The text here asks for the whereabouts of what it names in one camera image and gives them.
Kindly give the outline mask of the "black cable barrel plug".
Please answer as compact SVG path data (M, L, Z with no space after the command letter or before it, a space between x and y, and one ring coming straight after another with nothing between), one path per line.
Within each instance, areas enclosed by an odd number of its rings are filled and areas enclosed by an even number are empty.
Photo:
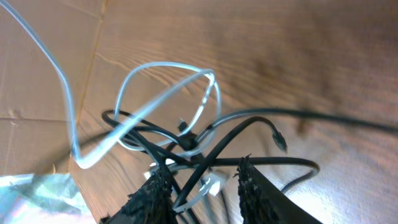
M187 183L183 186L183 189L177 196L174 202L174 208L178 208L183 203L186 202L186 198L189 195L190 191L193 189L194 185L198 182L203 173L209 168L210 165L215 161L218 155L222 152L222 150L244 129L250 126L252 123L262 122L267 124L272 131L272 138L276 146L283 152L287 153L288 147L283 135L277 130L275 125L266 118L255 116L244 120L242 123L233 128L212 150L211 152L204 158L204 161L199 164L199 166L195 169L193 174L187 180Z

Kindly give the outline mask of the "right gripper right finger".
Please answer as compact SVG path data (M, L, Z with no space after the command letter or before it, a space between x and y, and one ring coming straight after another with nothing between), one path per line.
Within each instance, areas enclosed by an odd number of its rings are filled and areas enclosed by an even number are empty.
M244 224L320 222L286 197L253 166L248 156L241 158L237 171L239 207Z

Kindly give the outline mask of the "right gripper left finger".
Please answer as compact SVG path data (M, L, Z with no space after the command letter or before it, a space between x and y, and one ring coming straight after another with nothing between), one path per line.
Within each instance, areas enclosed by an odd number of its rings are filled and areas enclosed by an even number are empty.
M174 211L171 201L171 175L159 169L113 216L99 220L100 224L172 224Z

